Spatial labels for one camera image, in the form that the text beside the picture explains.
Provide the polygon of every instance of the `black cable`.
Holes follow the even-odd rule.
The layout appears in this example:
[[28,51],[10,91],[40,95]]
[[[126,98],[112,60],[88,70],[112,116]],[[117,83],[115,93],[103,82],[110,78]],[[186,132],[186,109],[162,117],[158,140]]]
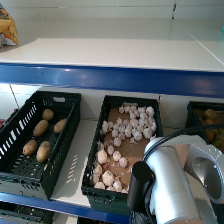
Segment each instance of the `black cable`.
[[203,130],[207,130],[207,129],[217,129],[217,128],[224,128],[224,123],[219,123],[219,124],[211,124],[211,125],[203,125],[203,126],[197,126],[197,127],[192,127],[192,128],[186,128],[186,129],[182,129],[180,131],[176,131],[170,135],[167,135],[166,137],[162,138],[161,140],[159,140],[158,142],[156,142],[154,145],[152,145],[148,151],[146,152],[146,154],[143,156],[142,161],[146,162],[146,160],[148,159],[148,157],[156,150],[156,148],[160,145],[162,145],[164,142],[175,138],[179,135],[183,135],[183,134],[190,134],[193,132],[198,132],[198,131],[203,131]]
[[149,210],[149,203],[151,201],[152,189],[153,189],[154,183],[155,183],[155,181],[150,183],[150,187],[145,196],[145,210],[146,210],[146,214],[148,216],[147,218],[148,218],[150,224],[156,224],[156,220],[154,219],[154,217],[152,216],[152,214]]

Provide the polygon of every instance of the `blue shelf edge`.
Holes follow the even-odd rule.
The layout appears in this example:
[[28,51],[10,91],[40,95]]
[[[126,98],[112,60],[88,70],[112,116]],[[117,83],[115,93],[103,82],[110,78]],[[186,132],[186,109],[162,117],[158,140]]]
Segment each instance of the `blue shelf edge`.
[[224,72],[0,63],[0,83],[224,97]]
[[35,207],[35,208],[63,213],[63,214],[80,216],[80,217],[104,221],[104,222],[111,222],[116,224],[129,223],[128,216],[122,216],[122,215],[117,215],[112,213],[104,213],[101,211],[93,210],[91,208],[81,207],[81,206],[62,203],[62,202],[56,202],[53,200],[45,201],[45,200],[29,198],[29,197],[20,196],[20,195],[0,193],[0,201],[29,206],[29,207]]

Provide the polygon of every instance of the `shelf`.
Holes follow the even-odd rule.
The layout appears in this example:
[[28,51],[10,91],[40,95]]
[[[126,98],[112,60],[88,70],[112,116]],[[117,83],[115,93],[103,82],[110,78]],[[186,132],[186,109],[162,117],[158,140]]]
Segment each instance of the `shelf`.
[[[222,98],[221,20],[201,21],[17,20],[19,45],[0,49],[0,82]],[[207,27],[209,46],[199,35]]]

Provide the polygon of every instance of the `shelving unit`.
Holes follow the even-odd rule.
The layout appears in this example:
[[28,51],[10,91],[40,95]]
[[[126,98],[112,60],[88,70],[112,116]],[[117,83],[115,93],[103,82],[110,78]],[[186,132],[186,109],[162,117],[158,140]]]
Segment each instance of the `shelving unit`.
[[[0,82],[224,98],[223,22],[152,18],[18,20],[19,45],[0,49]],[[4,193],[0,193],[0,201],[128,223],[128,217],[92,210],[81,194],[96,123],[81,120],[50,201]],[[68,177],[73,163],[74,172]]]

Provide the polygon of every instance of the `metal robot arm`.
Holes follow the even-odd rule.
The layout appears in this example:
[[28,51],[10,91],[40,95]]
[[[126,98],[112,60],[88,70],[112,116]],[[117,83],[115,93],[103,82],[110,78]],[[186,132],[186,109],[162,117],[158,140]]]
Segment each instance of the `metal robot arm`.
[[[145,149],[155,144],[155,139]],[[209,198],[224,203],[224,155],[199,136],[178,136],[162,144],[147,159],[155,174],[150,211],[158,224],[203,223],[185,172],[197,179]]]

